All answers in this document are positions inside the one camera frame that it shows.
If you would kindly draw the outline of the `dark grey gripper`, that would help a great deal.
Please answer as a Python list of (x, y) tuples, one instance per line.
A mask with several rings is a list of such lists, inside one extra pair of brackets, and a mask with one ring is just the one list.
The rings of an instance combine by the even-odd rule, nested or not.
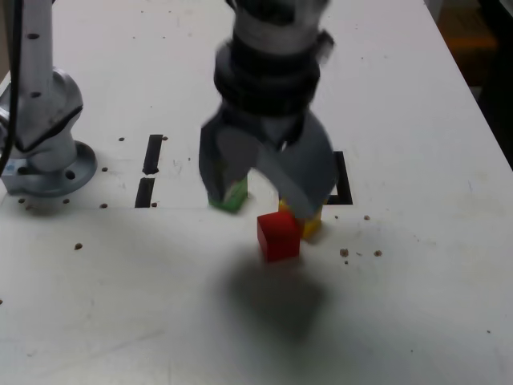
[(252, 168), (301, 219), (313, 217), (335, 185), (333, 148), (315, 116), (224, 106), (200, 130), (199, 170), (208, 198), (225, 200)]

